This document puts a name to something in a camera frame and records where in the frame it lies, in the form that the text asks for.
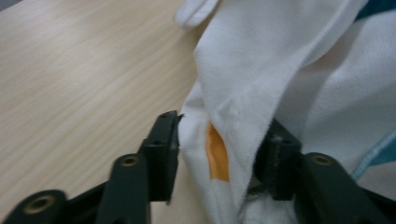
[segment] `orange label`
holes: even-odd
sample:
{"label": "orange label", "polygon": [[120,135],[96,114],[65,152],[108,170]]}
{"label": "orange label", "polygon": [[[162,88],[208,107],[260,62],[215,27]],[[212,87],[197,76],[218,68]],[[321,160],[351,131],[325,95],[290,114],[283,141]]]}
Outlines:
{"label": "orange label", "polygon": [[222,138],[211,122],[209,122],[206,132],[206,154],[209,160],[210,179],[229,182],[227,150]]}

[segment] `white fabric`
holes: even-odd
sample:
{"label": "white fabric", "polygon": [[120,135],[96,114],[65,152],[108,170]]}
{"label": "white fabric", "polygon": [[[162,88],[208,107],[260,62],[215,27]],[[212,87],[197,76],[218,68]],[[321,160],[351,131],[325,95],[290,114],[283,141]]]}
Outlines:
{"label": "white fabric", "polygon": [[183,29],[190,29],[201,22],[215,8],[218,0],[186,0],[175,14],[175,22]]}
{"label": "white fabric", "polygon": [[[268,195],[246,200],[273,116],[304,153],[329,154],[349,172],[396,128],[396,14],[352,24],[365,3],[225,0],[219,7],[195,50],[199,76],[179,125],[182,153],[213,223],[295,222],[290,203]],[[210,120],[227,147],[229,183],[209,176]]]}

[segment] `black mechanical bracket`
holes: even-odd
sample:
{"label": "black mechanical bracket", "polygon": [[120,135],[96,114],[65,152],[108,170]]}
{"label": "black mechanical bracket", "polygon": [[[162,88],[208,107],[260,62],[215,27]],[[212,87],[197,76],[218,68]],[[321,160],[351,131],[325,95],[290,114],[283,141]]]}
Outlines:
{"label": "black mechanical bracket", "polygon": [[[106,183],[71,200],[60,190],[38,192],[4,223],[150,223],[149,203],[172,196],[180,118],[176,111],[160,115],[138,152],[115,160]],[[358,187],[334,158],[302,154],[298,139],[276,120],[258,151],[254,174],[274,200],[294,200],[301,224],[396,223],[396,202]]]}
{"label": "black mechanical bracket", "polygon": [[361,189],[334,158],[301,153],[301,143],[276,120],[254,165],[274,200],[294,199],[301,224],[396,223],[396,202]]}
{"label": "black mechanical bracket", "polygon": [[150,202],[171,200],[177,173],[176,111],[161,114],[135,154],[115,160],[110,178],[74,199],[44,190],[20,202],[5,224],[146,224]]}

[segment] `screw hole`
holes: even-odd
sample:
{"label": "screw hole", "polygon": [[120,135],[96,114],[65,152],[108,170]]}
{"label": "screw hole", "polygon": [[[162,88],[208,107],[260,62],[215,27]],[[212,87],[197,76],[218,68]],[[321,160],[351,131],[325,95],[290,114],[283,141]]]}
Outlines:
{"label": "screw hole", "polygon": [[314,156],[313,157],[314,162],[320,165],[331,165],[332,161],[329,160],[329,158],[324,157],[324,156]]}
{"label": "screw hole", "polygon": [[121,165],[122,166],[134,166],[139,162],[139,159],[137,157],[127,157],[122,160]]}
{"label": "screw hole", "polygon": [[23,209],[23,212],[29,215],[45,211],[55,204],[55,198],[51,195],[41,196],[29,202]]}

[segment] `wooden table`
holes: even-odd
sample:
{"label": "wooden table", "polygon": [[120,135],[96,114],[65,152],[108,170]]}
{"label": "wooden table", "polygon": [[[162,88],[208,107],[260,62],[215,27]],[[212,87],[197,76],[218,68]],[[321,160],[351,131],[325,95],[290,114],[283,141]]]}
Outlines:
{"label": "wooden table", "polygon": [[[0,12],[0,218],[42,189],[69,198],[104,182],[196,79],[201,31],[180,0],[24,0]],[[153,223],[207,223],[183,161]]]}

